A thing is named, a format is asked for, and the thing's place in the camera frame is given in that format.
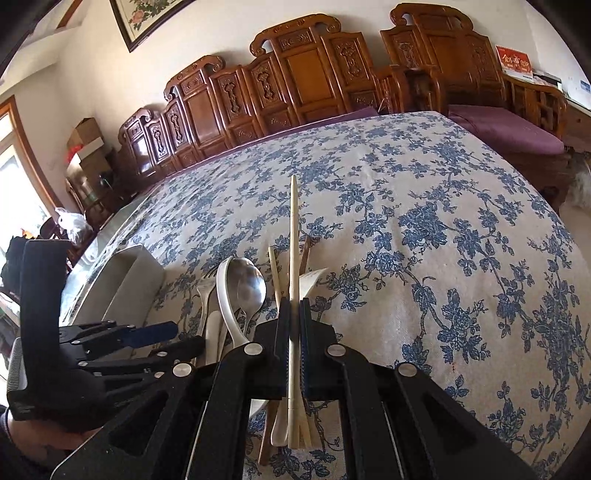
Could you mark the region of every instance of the purple cushion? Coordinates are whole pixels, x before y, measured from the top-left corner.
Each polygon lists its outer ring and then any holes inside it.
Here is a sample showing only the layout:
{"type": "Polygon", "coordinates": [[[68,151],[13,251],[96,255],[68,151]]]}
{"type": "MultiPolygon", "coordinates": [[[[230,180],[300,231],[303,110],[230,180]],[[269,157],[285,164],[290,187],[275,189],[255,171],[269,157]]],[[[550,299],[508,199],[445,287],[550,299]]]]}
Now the purple cushion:
{"type": "Polygon", "coordinates": [[[504,108],[450,105],[449,119],[501,154],[564,153],[564,144],[558,138],[504,108]]]}

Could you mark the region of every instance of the red poster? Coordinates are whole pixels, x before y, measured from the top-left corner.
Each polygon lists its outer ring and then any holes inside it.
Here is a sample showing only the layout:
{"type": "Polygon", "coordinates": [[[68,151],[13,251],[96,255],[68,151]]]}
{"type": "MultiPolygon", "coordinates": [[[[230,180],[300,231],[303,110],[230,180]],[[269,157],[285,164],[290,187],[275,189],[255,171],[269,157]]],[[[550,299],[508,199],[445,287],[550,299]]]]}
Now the red poster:
{"type": "Polygon", "coordinates": [[[531,63],[527,53],[498,45],[496,46],[496,50],[499,53],[501,65],[508,74],[517,74],[517,76],[524,76],[529,79],[533,78],[531,63]]]}

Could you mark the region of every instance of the framed painting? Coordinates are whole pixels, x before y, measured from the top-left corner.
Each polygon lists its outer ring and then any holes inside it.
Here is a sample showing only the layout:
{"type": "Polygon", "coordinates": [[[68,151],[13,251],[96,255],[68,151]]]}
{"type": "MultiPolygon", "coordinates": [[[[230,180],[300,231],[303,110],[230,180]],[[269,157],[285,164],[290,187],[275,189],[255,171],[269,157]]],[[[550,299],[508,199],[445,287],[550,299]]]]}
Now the framed painting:
{"type": "Polygon", "coordinates": [[[133,51],[154,30],[194,0],[111,0],[119,30],[133,51]]]}

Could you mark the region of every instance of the chopstick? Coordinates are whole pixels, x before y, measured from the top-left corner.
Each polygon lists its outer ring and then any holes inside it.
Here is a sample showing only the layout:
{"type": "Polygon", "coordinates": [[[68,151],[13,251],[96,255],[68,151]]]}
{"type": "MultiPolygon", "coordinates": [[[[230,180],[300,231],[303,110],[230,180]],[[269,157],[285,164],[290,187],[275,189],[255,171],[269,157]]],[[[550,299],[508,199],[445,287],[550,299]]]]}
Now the chopstick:
{"type": "Polygon", "coordinates": [[[300,390],[300,212],[298,210],[297,180],[291,176],[290,211],[290,344],[287,383],[287,446],[300,448],[299,404],[300,390]]]}
{"type": "Polygon", "coordinates": [[[306,273],[306,266],[308,264],[308,255],[310,255],[310,247],[312,246],[312,237],[306,235],[304,240],[304,251],[301,253],[300,275],[306,273]]]}
{"type": "MultiPolygon", "coordinates": [[[[279,282],[279,272],[277,271],[277,260],[275,259],[275,249],[269,246],[269,264],[271,266],[271,278],[273,279],[273,289],[275,290],[275,304],[277,304],[277,316],[279,316],[279,306],[281,304],[281,283],[279,282]]],[[[259,451],[259,465],[267,465],[271,457],[271,432],[277,410],[279,409],[279,400],[271,400],[267,404],[267,417],[265,418],[265,429],[261,439],[261,450],[259,451]]]]}
{"type": "MultiPolygon", "coordinates": [[[[306,272],[306,266],[308,262],[308,256],[311,247],[311,238],[309,235],[306,236],[306,240],[304,242],[304,250],[301,257],[300,263],[300,271],[299,274],[302,275],[306,272]]],[[[279,280],[279,273],[277,270],[277,260],[275,258],[275,249],[273,247],[268,248],[269,253],[269,264],[271,266],[271,277],[273,280],[273,289],[275,291],[275,303],[277,304],[277,315],[279,315],[279,306],[281,303],[281,283],[279,280]]],[[[265,429],[263,431],[262,439],[261,439],[261,450],[259,451],[258,456],[258,463],[259,465],[267,465],[269,463],[269,459],[271,457],[271,431],[273,429],[273,425],[275,424],[275,419],[277,418],[277,413],[279,410],[280,401],[279,400],[271,400],[267,404],[267,417],[265,419],[265,429]]],[[[313,442],[311,440],[311,428],[308,423],[308,417],[306,415],[306,409],[304,408],[303,398],[301,399],[301,406],[300,406],[300,415],[298,417],[298,426],[301,431],[301,436],[304,440],[304,444],[306,448],[312,448],[317,442],[313,442]]]]}
{"type": "Polygon", "coordinates": [[[273,279],[273,289],[275,290],[275,303],[277,304],[277,316],[279,316],[279,305],[281,304],[281,284],[279,283],[279,272],[277,271],[277,260],[275,259],[275,249],[269,246],[269,264],[271,265],[271,278],[273,279]]]}

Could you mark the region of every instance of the round table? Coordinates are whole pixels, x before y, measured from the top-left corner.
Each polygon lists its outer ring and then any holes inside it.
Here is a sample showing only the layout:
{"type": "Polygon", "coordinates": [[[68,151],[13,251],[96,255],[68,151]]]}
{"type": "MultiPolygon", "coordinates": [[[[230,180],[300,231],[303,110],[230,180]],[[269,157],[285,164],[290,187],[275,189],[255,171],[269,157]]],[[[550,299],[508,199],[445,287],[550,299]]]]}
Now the round table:
{"type": "MultiPolygon", "coordinates": [[[[545,200],[441,115],[315,128],[168,179],[95,275],[115,251],[145,245],[166,270],[147,324],[178,321],[183,338],[200,317],[202,274],[230,255],[248,257],[268,286],[252,337],[277,312],[268,245],[287,284],[292,174],[301,234],[314,244],[309,270],[329,269],[310,298],[315,319],[371,362],[414,363],[540,478],[555,472],[591,417],[589,272],[545,200]]],[[[255,462],[264,413],[251,420],[246,478],[345,474],[337,404],[313,403],[308,414],[322,447],[280,449],[267,467],[255,462]]]]}

